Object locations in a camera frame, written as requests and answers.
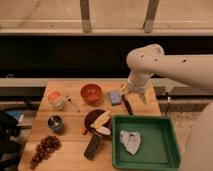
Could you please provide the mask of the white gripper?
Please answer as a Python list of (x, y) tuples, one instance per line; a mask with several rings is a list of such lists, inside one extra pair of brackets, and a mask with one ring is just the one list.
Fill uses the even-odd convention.
[(140, 94), (139, 97), (141, 98), (142, 102), (147, 105), (148, 97), (146, 91), (150, 78), (150, 74), (131, 71), (127, 79), (127, 84), (124, 83), (120, 87), (120, 94), (126, 96), (130, 93), (130, 91)]

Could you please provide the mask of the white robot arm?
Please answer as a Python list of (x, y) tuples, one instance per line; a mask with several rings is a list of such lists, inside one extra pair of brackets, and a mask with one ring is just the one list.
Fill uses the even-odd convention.
[[(213, 93), (213, 54), (165, 55), (158, 44), (130, 51), (125, 89), (145, 95), (153, 74)], [(193, 125), (178, 171), (213, 171), (213, 102)]]

